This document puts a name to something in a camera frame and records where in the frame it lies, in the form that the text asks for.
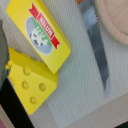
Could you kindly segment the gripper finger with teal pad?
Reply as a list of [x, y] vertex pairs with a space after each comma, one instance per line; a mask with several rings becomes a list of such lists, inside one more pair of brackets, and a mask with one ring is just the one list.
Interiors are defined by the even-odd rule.
[[6, 77], [8, 76], [8, 71], [5, 69], [8, 60], [8, 46], [4, 31], [2, 29], [2, 20], [0, 19], [0, 89], [2, 88], [3, 82], [5, 81]]

